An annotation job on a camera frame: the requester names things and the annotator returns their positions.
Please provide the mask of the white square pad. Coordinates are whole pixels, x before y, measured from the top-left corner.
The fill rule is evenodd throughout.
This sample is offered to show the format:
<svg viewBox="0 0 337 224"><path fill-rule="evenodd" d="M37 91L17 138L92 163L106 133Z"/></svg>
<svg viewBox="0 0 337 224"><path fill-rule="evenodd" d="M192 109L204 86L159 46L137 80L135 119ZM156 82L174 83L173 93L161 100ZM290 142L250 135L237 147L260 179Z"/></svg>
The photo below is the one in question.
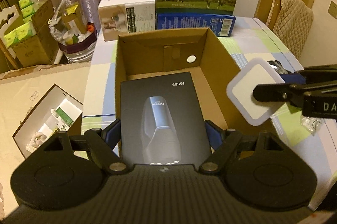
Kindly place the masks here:
<svg viewBox="0 0 337 224"><path fill-rule="evenodd" d="M229 82L226 94L245 120L258 126L284 104L269 99L268 89L258 86L284 82L267 61L254 58Z"/></svg>

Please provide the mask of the black product box FS889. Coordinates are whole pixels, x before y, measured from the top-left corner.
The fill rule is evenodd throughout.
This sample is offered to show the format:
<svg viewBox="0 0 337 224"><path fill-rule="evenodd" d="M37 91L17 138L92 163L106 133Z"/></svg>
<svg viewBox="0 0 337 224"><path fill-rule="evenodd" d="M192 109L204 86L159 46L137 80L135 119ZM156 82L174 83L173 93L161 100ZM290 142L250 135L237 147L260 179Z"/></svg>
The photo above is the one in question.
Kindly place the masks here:
<svg viewBox="0 0 337 224"><path fill-rule="evenodd" d="M122 159L128 165L193 164L211 155L189 72L120 85Z"/></svg>

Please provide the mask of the small clear plastic bag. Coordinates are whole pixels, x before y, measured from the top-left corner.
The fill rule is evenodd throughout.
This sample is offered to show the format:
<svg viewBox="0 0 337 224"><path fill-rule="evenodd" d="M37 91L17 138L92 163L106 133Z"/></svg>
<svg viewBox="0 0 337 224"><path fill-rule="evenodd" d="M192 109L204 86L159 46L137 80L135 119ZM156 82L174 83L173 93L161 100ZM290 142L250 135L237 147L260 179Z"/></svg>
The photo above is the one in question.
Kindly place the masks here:
<svg viewBox="0 0 337 224"><path fill-rule="evenodd" d="M300 124L302 127L304 127L309 133L314 135L317 130L320 129L322 125L322 119L321 118L310 118L306 116L300 117Z"/></svg>

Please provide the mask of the quilted beige chair cover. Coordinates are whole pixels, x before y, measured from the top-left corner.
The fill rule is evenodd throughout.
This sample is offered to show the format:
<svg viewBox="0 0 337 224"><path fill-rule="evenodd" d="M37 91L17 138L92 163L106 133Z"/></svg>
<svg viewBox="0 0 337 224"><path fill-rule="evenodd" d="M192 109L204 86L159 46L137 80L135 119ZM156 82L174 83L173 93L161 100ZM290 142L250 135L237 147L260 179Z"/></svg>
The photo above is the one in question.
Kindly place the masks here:
<svg viewBox="0 0 337 224"><path fill-rule="evenodd" d="M301 0L273 0L266 26L299 58L307 41L314 13Z"/></svg>

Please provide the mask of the open white gift box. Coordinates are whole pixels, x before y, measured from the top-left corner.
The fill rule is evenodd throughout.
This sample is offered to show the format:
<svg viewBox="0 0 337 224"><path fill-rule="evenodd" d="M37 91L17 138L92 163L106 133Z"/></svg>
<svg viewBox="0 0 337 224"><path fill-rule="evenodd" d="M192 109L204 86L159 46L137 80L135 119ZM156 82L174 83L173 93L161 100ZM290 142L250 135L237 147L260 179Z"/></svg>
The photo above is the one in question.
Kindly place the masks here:
<svg viewBox="0 0 337 224"><path fill-rule="evenodd" d="M54 133L80 129L82 110L80 101L53 84L13 134L23 158L28 158Z"/></svg>

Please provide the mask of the checked bed sheet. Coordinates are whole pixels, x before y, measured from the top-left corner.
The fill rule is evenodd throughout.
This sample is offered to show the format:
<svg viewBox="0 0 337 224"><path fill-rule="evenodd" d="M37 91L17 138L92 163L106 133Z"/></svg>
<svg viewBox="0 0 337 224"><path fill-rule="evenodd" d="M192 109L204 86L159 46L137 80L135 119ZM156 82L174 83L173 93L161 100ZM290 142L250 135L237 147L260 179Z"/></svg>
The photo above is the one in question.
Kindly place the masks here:
<svg viewBox="0 0 337 224"><path fill-rule="evenodd" d="M231 37L210 29L168 29L98 37L84 95L82 130L104 128L120 116L120 84L126 80L190 72L202 114L221 128L247 135L275 133L315 171L318 186L310 202L321 209L336 183L336 121L324 119L316 132L300 124L300 112L285 104L257 127L231 103L227 84L247 63L280 61L291 72L302 69L287 47L260 20L239 18Z"/></svg>

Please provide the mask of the open brown cardboard box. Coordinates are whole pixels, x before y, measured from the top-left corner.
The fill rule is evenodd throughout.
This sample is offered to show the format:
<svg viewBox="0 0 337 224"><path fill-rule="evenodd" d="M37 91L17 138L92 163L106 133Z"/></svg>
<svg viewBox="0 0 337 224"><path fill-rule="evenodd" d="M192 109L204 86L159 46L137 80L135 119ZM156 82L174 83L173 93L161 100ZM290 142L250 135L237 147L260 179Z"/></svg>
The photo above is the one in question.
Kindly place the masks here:
<svg viewBox="0 0 337 224"><path fill-rule="evenodd" d="M272 121L250 125L226 94L229 82L243 69L209 29L156 30L120 36L115 63L115 107L120 119L120 85L129 80L189 72L204 122L257 136L275 132Z"/></svg>

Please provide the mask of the flat dark blue box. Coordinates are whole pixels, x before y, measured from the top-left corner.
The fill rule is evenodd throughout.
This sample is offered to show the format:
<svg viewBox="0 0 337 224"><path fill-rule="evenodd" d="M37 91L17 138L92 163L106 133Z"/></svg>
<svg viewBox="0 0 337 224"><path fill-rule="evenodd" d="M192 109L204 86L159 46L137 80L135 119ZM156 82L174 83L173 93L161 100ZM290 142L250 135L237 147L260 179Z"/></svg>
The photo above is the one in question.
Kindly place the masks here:
<svg viewBox="0 0 337 224"><path fill-rule="evenodd" d="M230 37L236 17L221 14L161 13L156 15L157 29L209 28L217 37Z"/></svg>

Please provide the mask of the round bin with clutter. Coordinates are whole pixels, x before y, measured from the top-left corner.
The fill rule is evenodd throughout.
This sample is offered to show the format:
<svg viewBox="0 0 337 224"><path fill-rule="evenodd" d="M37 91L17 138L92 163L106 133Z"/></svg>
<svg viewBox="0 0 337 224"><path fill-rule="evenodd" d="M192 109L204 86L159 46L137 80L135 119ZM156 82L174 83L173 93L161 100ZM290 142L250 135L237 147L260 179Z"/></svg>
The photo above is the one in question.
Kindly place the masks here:
<svg viewBox="0 0 337 224"><path fill-rule="evenodd" d="M48 26L68 63L91 61L98 32L95 25L88 22L79 2L62 0Z"/></svg>

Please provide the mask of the cardboard box with tissue packs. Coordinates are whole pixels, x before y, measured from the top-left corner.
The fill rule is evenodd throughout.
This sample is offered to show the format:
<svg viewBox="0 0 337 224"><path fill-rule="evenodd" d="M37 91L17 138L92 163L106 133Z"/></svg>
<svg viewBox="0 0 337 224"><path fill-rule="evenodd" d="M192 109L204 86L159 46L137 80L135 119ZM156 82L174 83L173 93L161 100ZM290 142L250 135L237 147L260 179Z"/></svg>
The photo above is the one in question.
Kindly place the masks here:
<svg viewBox="0 0 337 224"><path fill-rule="evenodd" d="M19 0L1 10L1 52L14 68L54 63L59 47L48 26L51 0Z"/></svg>

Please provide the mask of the white appliance box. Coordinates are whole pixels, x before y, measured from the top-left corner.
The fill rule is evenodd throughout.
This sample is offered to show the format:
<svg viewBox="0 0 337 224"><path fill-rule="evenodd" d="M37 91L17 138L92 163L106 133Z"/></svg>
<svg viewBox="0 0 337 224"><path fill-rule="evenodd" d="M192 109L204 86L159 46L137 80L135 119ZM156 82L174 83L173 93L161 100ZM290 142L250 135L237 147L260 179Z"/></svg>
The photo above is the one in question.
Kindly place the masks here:
<svg viewBox="0 0 337 224"><path fill-rule="evenodd" d="M155 30L155 0L101 0L98 14L105 41Z"/></svg>

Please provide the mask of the wall socket plate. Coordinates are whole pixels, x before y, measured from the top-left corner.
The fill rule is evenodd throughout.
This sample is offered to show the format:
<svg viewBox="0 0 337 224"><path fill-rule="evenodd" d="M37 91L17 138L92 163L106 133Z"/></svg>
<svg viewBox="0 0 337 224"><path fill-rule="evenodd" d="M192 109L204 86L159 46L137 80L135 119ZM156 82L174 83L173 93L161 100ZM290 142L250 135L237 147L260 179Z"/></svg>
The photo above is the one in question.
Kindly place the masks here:
<svg viewBox="0 0 337 224"><path fill-rule="evenodd" d="M337 19L337 4L334 1L330 2L328 14L331 15L333 18Z"/></svg>

